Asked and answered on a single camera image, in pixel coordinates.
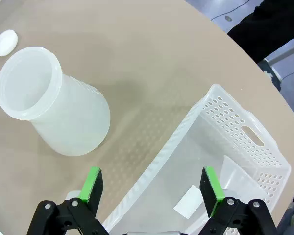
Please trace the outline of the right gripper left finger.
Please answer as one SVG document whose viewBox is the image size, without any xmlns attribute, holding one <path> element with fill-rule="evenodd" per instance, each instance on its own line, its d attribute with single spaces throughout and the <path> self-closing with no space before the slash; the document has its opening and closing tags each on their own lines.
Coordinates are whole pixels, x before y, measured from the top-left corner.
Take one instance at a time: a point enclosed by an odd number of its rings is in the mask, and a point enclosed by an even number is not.
<svg viewBox="0 0 294 235">
<path fill-rule="evenodd" d="M 104 235 L 105 228 L 96 219 L 103 192 L 101 169 L 92 167 L 79 196 L 57 205 L 41 201 L 35 210 L 28 235 L 64 235 L 77 229 L 81 235 Z"/>
</svg>

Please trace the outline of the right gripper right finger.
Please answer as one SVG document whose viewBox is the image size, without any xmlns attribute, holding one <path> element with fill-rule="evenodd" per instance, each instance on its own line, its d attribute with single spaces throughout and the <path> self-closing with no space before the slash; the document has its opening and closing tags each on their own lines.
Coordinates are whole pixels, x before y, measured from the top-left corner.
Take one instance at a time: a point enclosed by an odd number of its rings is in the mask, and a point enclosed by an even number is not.
<svg viewBox="0 0 294 235">
<path fill-rule="evenodd" d="M 277 234 L 265 202 L 252 199 L 246 204 L 226 197 L 213 168 L 202 169 L 199 189 L 209 217 L 200 235 L 222 235 L 227 228 L 236 228 L 240 235 Z"/>
</svg>

